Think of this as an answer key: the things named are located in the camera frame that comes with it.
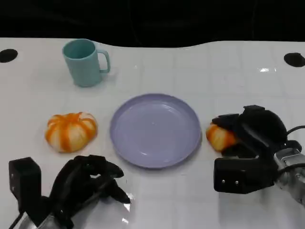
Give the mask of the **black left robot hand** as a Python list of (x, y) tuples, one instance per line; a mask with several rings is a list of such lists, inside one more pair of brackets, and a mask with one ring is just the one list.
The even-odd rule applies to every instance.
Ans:
[(103, 156), (76, 156), (60, 170), (49, 195), (50, 210), (59, 226), (72, 229), (72, 217), (90, 203), (111, 197), (122, 204), (131, 200), (117, 184), (123, 170)]

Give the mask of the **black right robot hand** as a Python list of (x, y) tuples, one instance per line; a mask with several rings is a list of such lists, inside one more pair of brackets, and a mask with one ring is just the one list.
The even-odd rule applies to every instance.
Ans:
[(232, 146), (221, 150), (223, 156), (271, 158), (288, 141), (287, 129), (280, 117), (262, 106), (244, 106), (241, 114), (224, 114), (212, 124), (233, 135)]

